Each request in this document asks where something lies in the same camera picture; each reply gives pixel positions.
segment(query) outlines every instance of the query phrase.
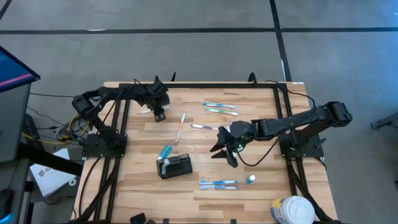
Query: gray floor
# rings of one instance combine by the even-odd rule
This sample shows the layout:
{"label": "gray floor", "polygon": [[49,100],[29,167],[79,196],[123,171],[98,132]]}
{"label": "gray floor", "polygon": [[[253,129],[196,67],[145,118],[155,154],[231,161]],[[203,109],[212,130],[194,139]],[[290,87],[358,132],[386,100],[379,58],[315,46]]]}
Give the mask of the gray floor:
{"label": "gray floor", "polygon": [[[398,26],[398,5],[385,1],[276,2],[282,28]],[[0,30],[273,27],[268,1],[13,0]],[[398,32],[283,34],[292,80],[305,82],[318,105],[345,102],[346,128],[322,133],[333,199],[346,223],[396,223],[397,130],[369,123],[398,111]],[[0,35],[0,45],[42,76],[37,93],[76,95],[104,81],[284,81],[274,33]],[[31,96],[29,106],[60,121],[70,99]],[[32,113],[38,126],[50,121]],[[33,223],[65,222],[73,198],[38,203]]]}

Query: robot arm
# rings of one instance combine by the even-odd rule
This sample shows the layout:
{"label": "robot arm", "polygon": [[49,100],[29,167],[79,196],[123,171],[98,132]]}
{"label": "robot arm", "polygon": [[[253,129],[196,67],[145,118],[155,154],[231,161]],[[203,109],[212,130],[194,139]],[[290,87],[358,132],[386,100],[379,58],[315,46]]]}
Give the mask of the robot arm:
{"label": "robot arm", "polygon": [[329,127],[344,127],[352,120],[344,103],[329,102],[323,106],[295,114],[282,119],[254,119],[251,123],[235,121],[230,130],[219,127],[218,142],[210,150],[215,152],[212,158],[226,158],[228,164],[237,167],[238,162],[233,153],[242,151],[246,144],[256,141],[270,141],[272,138],[285,134],[286,131],[309,124],[300,131],[289,133],[292,147],[299,146],[301,142],[317,135]]}
{"label": "robot arm", "polygon": [[98,117],[98,113],[110,100],[135,100],[140,106],[147,105],[154,111],[156,122],[166,119],[163,105],[170,103],[166,94],[167,87],[156,76],[155,82],[151,85],[130,84],[124,88],[100,87],[97,90],[87,91],[82,95],[74,97],[72,105],[81,118],[94,125],[99,133],[107,131],[106,125]]}
{"label": "robot arm", "polygon": [[115,129],[104,124],[98,116],[105,104],[110,100],[134,100],[140,106],[147,105],[154,112],[155,121],[166,119],[162,106],[170,103],[166,94],[167,87],[155,77],[150,85],[130,84],[122,88],[100,87],[74,97],[73,107],[79,116],[93,125],[99,134],[87,135],[86,141],[79,143],[84,146],[85,157],[120,157],[124,155],[127,136],[121,136]]}

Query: cable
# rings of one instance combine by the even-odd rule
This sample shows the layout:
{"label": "cable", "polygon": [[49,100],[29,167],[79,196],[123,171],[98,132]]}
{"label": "cable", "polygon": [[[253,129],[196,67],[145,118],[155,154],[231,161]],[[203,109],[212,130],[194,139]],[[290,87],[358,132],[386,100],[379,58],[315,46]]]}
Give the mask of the cable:
{"label": "cable", "polygon": [[46,203],[47,205],[56,205],[56,204],[58,204],[60,201],[61,201],[61,199],[62,198],[59,198],[56,202],[54,202],[54,203],[49,203],[49,202],[46,202],[45,200],[43,201],[44,203]]}
{"label": "cable", "polygon": [[87,129],[90,127],[90,125],[81,119],[81,117],[76,114],[72,117],[72,119],[69,121],[69,123],[65,124],[63,128],[57,133],[57,140],[61,142],[67,142],[67,141],[74,141],[74,138],[71,136],[67,136],[66,134],[62,134],[61,131],[63,129],[66,129],[69,132],[72,132],[75,134],[76,132],[82,131],[79,136],[83,137],[85,133],[87,133]]}
{"label": "cable", "polygon": [[[33,137],[28,135],[28,134],[22,133],[22,135],[25,138],[33,139]],[[53,144],[53,145],[64,145],[64,144],[69,144],[69,143],[73,142],[73,141],[69,141],[69,142],[52,142],[52,141],[46,141],[46,140],[41,140],[41,139],[38,139],[38,141],[40,141],[42,143],[45,143],[45,144]]]}
{"label": "cable", "polygon": [[[54,137],[51,137],[51,136],[46,136],[46,135],[43,135],[43,134],[40,134],[40,137],[58,140],[57,138],[54,138]],[[74,144],[74,143],[69,143],[69,144],[72,144],[72,145],[75,145],[75,146],[80,146],[79,144]]]}
{"label": "cable", "polygon": [[281,85],[279,82],[277,82],[277,81],[266,80],[266,82],[273,82],[273,83],[276,83],[276,85],[277,85],[282,91],[287,91],[287,92],[289,92],[289,93],[291,93],[291,94],[293,94],[293,95],[304,96],[304,97],[307,97],[309,100],[311,100],[311,102],[312,102],[311,114],[309,114],[307,117],[305,117],[304,119],[302,119],[302,120],[301,120],[300,122],[298,122],[297,124],[300,124],[301,122],[305,121],[306,119],[308,119],[309,117],[311,117],[311,116],[314,114],[315,108],[316,108],[316,104],[315,104],[315,100],[314,100],[311,96],[308,96],[308,95],[303,94],[303,93],[294,93],[294,92],[290,91],[288,88],[285,88],[284,86],[282,86],[282,85]]}
{"label": "cable", "polygon": [[279,136],[278,136],[278,138],[275,140],[275,142],[272,144],[272,146],[268,149],[268,151],[264,154],[264,156],[263,156],[258,162],[256,162],[255,164],[248,164],[247,162],[245,162],[245,161],[242,159],[242,156],[241,156],[241,154],[240,154],[239,151],[238,151],[238,156],[239,156],[240,160],[243,162],[244,165],[249,166],[249,167],[255,167],[255,166],[257,166],[261,161],[263,161],[263,160],[268,156],[268,153],[271,152],[272,148],[274,148],[274,146],[276,145],[276,143],[277,143],[278,141],[279,141]]}
{"label": "cable", "polygon": [[325,167],[325,170],[328,170],[325,162],[323,161],[323,159],[321,157],[315,157],[315,159],[322,163],[322,165]]}
{"label": "cable", "polygon": [[58,123],[58,124],[63,125],[63,123],[61,123],[61,122],[59,122],[59,121],[56,121],[56,120],[52,119],[50,116],[47,116],[47,115],[44,115],[44,114],[40,114],[40,113],[37,112],[35,109],[32,109],[32,108],[30,108],[29,106],[27,106],[27,107],[28,107],[28,109],[30,109],[30,110],[32,110],[33,112],[35,112],[37,115],[43,116],[43,117],[45,117],[45,118],[48,118],[48,119],[54,121],[55,123]]}
{"label": "cable", "polygon": [[55,129],[59,128],[60,126],[51,126],[51,127],[48,127],[48,128],[36,128],[36,130],[55,130]]}
{"label": "cable", "polygon": [[12,183],[12,180],[14,180],[14,176],[15,176],[15,173],[16,173],[17,168],[18,168],[18,163],[19,163],[19,161],[17,161],[17,165],[15,165],[14,172],[12,173],[12,177],[11,177],[10,183],[8,184],[8,187],[7,187],[7,188],[10,188],[11,183]]}
{"label": "cable", "polygon": [[86,179],[85,179],[85,182],[84,182],[84,184],[83,184],[83,187],[81,188],[80,200],[79,200],[79,217],[81,216],[81,203],[82,203],[82,201],[83,201],[83,193],[84,193],[85,188],[86,188],[87,180],[88,180],[88,178],[90,177],[90,174],[91,174],[91,172],[93,171],[95,165],[97,165],[97,163],[98,163],[98,161],[100,161],[100,159],[101,159],[101,158],[99,157],[97,160],[95,160],[94,164],[91,166],[90,170],[89,170],[88,173],[87,173],[87,177],[86,177]]}
{"label": "cable", "polygon": [[72,211],[73,211],[73,215],[75,216],[74,220],[76,220],[77,214],[76,214],[76,211],[75,211],[75,208],[74,208],[74,207],[72,207]]}
{"label": "cable", "polygon": [[32,95],[37,95],[37,96],[51,96],[51,97],[64,97],[64,98],[74,98],[74,96],[63,96],[63,95],[50,95],[50,94],[41,94],[41,93],[30,93]]}
{"label": "cable", "polygon": [[131,89],[137,82],[138,82],[139,84],[141,84],[141,82],[139,82],[139,81],[135,78],[135,79],[134,79],[134,84],[133,84],[133,85],[129,86],[128,88],[125,88],[124,90],[122,90],[122,91],[119,93],[119,95],[118,95],[118,96],[116,97],[116,99],[113,101],[113,104],[112,104],[111,108],[110,108],[109,111],[106,113],[105,118],[104,118],[104,120],[103,120],[102,122],[105,123],[106,118],[108,118],[109,114],[111,113],[113,107],[115,106],[116,102],[119,100],[119,98],[120,98],[120,96],[122,95],[122,93],[123,93],[124,91],[126,91],[126,90]]}

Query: wooden table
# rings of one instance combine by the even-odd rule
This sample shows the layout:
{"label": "wooden table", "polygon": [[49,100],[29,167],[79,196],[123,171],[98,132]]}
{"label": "wooden table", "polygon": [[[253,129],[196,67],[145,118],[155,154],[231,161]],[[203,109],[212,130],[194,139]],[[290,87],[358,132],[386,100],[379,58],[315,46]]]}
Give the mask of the wooden table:
{"label": "wooden table", "polygon": [[[117,87],[119,83],[106,82],[104,85]],[[288,83],[287,87],[292,92],[305,94],[304,85]],[[239,166],[234,169],[225,159],[210,158],[212,154],[209,151],[216,143],[217,131],[190,126],[195,123],[218,127],[230,121],[277,118],[272,89],[170,88],[168,94],[170,109],[165,112],[167,119],[161,123],[154,121],[152,113],[137,114],[145,107],[141,108],[131,101],[126,129],[128,145],[126,155],[121,160],[112,222],[128,223],[132,216],[144,212],[147,219],[157,223],[162,223],[163,218],[169,218],[170,223],[229,223],[231,219],[237,219],[238,223],[274,223],[269,213],[270,201],[291,195],[285,160],[280,154],[279,145],[258,166],[246,167],[238,160]],[[282,93],[280,98],[286,116]],[[293,114],[310,109],[306,97],[289,94],[289,98]],[[201,104],[204,101],[236,105],[239,116],[205,111]],[[102,116],[111,104],[109,102],[106,105]],[[173,146],[169,156],[189,153],[193,173],[162,180],[157,175],[155,160],[165,144],[174,143],[183,112],[187,113],[187,118],[181,139],[178,146]],[[243,152],[244,160],[251,164],[257,162],[274,141],[248,144]],[[85,162],[82,180],[86,179],[94,161],[88,159]],[[326,214],[337,218],[325,168],[311,158],[304,159],[303,163],[310,193]],[[83,197],[83,210],[98,192],[102,166],[103,159],[90,175]],[[247,185],[244,181],[250,174],[256,176],[256,181]],[[200,190],[199,180],[223,179],[238,180],[239,190]],[[82,184],[75,202],[76,211],[81,187]],[[108,195],[105,195],[101,218],[105,217],[107,204]]]}

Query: black cable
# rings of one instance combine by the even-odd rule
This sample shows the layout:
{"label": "black cable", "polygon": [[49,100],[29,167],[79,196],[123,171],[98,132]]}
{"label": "black cable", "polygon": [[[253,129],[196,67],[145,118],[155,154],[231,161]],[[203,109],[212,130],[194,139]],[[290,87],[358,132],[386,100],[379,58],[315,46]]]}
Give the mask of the black cable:
{"label": "black cable", "polygon": [[91,166],[90,170],[89,170],[88,173],[87,173],[87,177],[86,177],[86,179],[85,179],[85,182],[83,183],[83,187],[81,188],[80,200],[79,200],[79,217],[81,216],[81,203],[82,203],[82,201],[83,201],[83,193],[84,193],[85,188],[86,188],[87,180],[88,180],[88,178],[90,177],[90,174],[91,174],[91,172],[93,171],[95,165],[97,165],[97,163],[98,163],[98,161],[100,161],[100,159],[101,159],[101,158],[99,157],[97,160],[95,160],[94,164]]}
{"label": "black cable", "polygon": [[325,167],[325,170],[328,170],[325,162],[320,157],[315,157],[315,159],[322,163],[322,165]]}
{"label": "black cable", "polygon": [[119,100],[119,98],[120,98],[120,96],[122,95],[122,93],[123,93],[124,91],[126,91],[126,90],[131,89],[137,82],[141,84],[141,82],[139,82],[137,79],[134,79],[134,84],[133,84],[133,85],[129,86],[128,88],[125,88],[124,90],[122,90],[122,91],[119,93],[119,95],[118,95],[118,96],[116,97],[116,99],[113,101],[113,104],[112,104],[112,106],[111,106],[111,109],[109,109],[109,111],[106,113],[105,118],[104,118],[104,120],[103,120],[102,122],[105,123],[106,118],[108,118],[109,114],[111,113],[113,107],[115,106],[116,102]]}
{"label": "black cable", "polygon": [[77,116],[76,118],[73,118],[68,123],[64,124],[63,127],[57,133],[57,136],[56,136],[57,140],[61,141],[61,142],[74,141],[72,136],[67,136],[67,134],[61,133],[63,130],[68,130],[72,134],[83,136],[88,131],[86,131],[85,133],[77,134],[77,132],[83,131],[85,129],[84,126],[81,125],[82,123],[85,125],[88,125],[87,121],[85,121],[81,117]]}
{"label": "black cable", "polygon": [[51,127],[48,127],[48,128],[36,128],[36,129],[37,129],[37,130],[55,130],[55,129],[61,127],[61,126],[62,126],[62,125],[60,125],[60,126],[51,126]]}
{"label": "black cable", "polygon": [[285,88],[284,86],[282,86],[279,82],[274,81],[274,80],[266,80],[266,82],[273,82],[273,83],[276,83],[276,85],[277,85],[282,91],[283,91],[283,90],[284,90],[284,91],[287,91],[287,92],[289,92],[289,93],[291,93],[291,94],[293,94],[293,95],[304,96],[304,97],[307,97],[309,100],[311,100],[311,102],[312,102],[312,108],[311,108],[311,111],[312,111],[312,112],[311,112],[311,114],[308,115],[307,117],[305,117],[303,120],[301,120],[301,121],[298,122],[297,124],[299,124],[299,123],[305,121],[306,119],[308,119],[309,117],[311,117],[311,116],[314,114],[315,108],[316,108],[316,104],[315,104],[315,100],[314,100],[311,96],[308,96],[308,95],[303,94],[303,93],[294,93],[294,92],[290,91],[288,88]]}
{"label": "black cable", "polygon": [[43,138],[49,138],[49,139],[58,140],[57,138],[54,138],[54,137],[51,137],[51,136],[46,136],[46,135],[44,135],[44,134],[39,134],[39,136],[40,136],[40,137],[43,137]]}
{"label": "black cable", "polygon": [[239,151],[238,151],[238,156],[239,156],[240,160],[243,162],[244,165],[249,166],[249,167],[255,167],[255,166],[257,166],[261,161],[263,161],[263,160],[268,156],[268,153],[271,152],[272,148],[274,148],[274,146],[276,145],[276,143],[277,143],[278,141],[279,141],[279,136],[278,136],[278,138],[275,140],[275,142],[272,144],[272,146],[268,149],[268,151],[264,154],[264,156],[263,156],[258,162],[256,162],[255,164],[248,164],[247,162],[245,162],[245,161],[242,159],[241,154],[239,153]]}
{"label": "black cable", "polygon": [[64,98],[73,98],[74,96],[63,96],[63,95],[51,95],[51,94],[41,94],[41,93],[30,93],[32,95],[37,95],[37,96],[51,96],[51,97],[64,97]]}
{"label": "black cable", "polygon": [[58,204],[61,201],[61,199],[62,198],[58,198],[58,200],[56,202],[54,202],[54,203],[49,203],[49,202],[46,202],[45,200],[43,202],[46,203],[47,205],[56,205],[56,204]]}
{"label": "black cable", "polygon": [[75,208],[74,208],[74,207],[72,207],[72,211],[73,211],[73,215],[75,216],[74,220],[76,220],[77,214],[76,214],[76,211],[75,211]]}
{"label": "black cable", "polygon": [[39,112],[37,112],[35,109],[32,109],[32,108],[30,108],[29,106],[27,106],[27,108],[28,109],[30,109],[30,110],[32,110],[33,112],[35,112],[37,115],[39,115],[39,116],[43,116],[43,117],[45,117],[45,118],[48,118],[48,119],[50,119],[50,120],[52,120],[52,121],[54,121],[55,123],[58,123],[58,124],[61,124],[61,125],[63,125],[63,123],[61,123],[61,122],[59,122],[59,121],[56,121],[56,120],[54,120],[53,118],[51,118],[50,116],[47,116],[47,115],[44,115],[44,114],[40,114]]}
{"label": "black cable", "polygon": [[11,180],[10,180],[10,183],[8,184],[7,188],[10,188],[12,180],[14,180],[15,173],[16,173],[16,171],[18,169],[18,163],[19,163],[19,161],[17,161],[17,164],[15,165],[14,172],[12,173]]}

